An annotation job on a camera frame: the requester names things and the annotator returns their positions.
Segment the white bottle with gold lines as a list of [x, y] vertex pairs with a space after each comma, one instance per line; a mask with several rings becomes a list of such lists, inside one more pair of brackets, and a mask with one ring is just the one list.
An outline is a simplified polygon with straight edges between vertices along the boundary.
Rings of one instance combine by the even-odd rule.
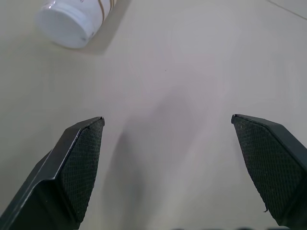
[[85, 47], [112, 12], [131, 0], [46, 0], [35, 23], [51, 42], [72, 49]]

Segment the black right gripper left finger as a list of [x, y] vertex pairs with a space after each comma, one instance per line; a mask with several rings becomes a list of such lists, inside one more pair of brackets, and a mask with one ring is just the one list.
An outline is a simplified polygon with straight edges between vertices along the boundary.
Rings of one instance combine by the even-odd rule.
[[105, 120], [67, 128], [0, 216], [0, 230], [78, 230], [97, 175]]

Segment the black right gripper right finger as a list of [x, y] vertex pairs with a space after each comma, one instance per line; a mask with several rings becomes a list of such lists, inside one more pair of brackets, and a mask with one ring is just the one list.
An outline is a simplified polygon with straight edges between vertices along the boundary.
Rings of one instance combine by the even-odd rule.
[[307, 230], [307, 148], [283, 125], [235, 114], [247, 171], [279, 226]]

